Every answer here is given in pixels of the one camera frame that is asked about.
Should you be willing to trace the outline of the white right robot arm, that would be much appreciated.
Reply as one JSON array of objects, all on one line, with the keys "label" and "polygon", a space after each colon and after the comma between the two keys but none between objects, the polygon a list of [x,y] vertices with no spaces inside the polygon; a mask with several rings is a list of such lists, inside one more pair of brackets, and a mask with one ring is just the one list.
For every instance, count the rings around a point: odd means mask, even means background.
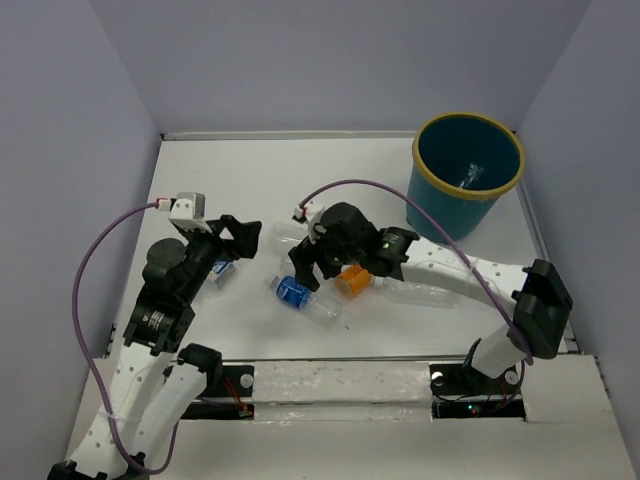
[{"label": "white right robot arm", "polygon": [[293,218],[306,237],[289,252],[295,280],[315,291],[321,279],[357,264],[375,277],[444,289],[495,308],[503,326],[477,340],[460,368],[462,384],[482,392],[521,361],[551,360],[559,352],[573,301],[555,266],[529,266],[461,257],[399,227],[379,229],[355,206],[297,206]]}]

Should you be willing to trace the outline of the orange juice bottle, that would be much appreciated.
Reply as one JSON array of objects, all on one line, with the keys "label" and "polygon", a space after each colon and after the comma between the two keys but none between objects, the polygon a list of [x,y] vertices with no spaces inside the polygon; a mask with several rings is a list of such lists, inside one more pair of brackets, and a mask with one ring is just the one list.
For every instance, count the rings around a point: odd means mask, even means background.
[{"label": "orange juice bottle", "polygon": [[337,292],[346,299],[352,299],[366,290],[374,280],[374,276],[360,265],[351,265],[335,279]]}]

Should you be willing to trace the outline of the clear unlabelled plastic bottle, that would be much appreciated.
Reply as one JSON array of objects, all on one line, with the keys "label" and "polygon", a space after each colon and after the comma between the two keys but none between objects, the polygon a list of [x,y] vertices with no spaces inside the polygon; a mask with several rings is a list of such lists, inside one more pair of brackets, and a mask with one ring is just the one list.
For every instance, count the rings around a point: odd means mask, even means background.
[{"label": "clear unlabelled plastic bottle", "polygon": [[403,282],[390,277],[374,277],[371,287],[387,301],[395,304],[451,309],[460,296],[428,284]]}]

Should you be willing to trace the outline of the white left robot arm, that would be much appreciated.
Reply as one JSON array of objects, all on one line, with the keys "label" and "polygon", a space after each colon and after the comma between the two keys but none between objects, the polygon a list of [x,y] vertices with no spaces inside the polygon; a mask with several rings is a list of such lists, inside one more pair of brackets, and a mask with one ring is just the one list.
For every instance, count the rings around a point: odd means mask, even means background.
[{"label": "white left robot arm", "polygon": [[159,240],[147,251],[144,283],[111,382],[85,356],[101,406],[69,459],[51,467],[51,479],[147,479],[163,473],[168,465],[153,463],[158,449],[174,446],[191,402],[220,386],[221,353],[182,340],[195,317],[192,303],[215,263],[254,258],[262,224],[231,215],[169,218],[180,236]]}]

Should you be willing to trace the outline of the blue label white cap bottle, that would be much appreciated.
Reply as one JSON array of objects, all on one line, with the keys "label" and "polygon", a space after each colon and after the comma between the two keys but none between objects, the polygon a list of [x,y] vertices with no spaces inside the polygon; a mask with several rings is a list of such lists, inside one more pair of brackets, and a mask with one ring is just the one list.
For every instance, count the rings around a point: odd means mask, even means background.
[{"label": "blue label white cap bottle", "polygon": [[339,303],[321,292],[313,292],[298,284],[291,275],[273,275],[267,280],[267,285],[283,305],[322,328],[333,328],[340,320]]}]

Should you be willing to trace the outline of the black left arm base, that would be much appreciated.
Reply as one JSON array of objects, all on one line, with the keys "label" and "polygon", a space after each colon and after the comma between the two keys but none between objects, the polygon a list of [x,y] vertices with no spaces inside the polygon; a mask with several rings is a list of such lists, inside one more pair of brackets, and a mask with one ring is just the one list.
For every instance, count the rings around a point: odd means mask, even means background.
[{"label": "black left arm base", "polygon": [[225,364],[217,384],[208,384],[191,402],[182,420],[250,421],[254,419],[253,365]]}]

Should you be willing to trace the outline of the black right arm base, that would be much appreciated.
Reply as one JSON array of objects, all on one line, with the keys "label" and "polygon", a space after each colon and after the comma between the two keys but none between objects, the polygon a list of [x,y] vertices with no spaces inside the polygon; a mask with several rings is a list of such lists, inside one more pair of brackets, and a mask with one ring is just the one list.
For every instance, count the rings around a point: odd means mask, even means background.
[{"label": "black right arm base", "polygon": [[433,419],[526,418],[516,367],[492,379],[461,363],[436,363],[430,375]]}]

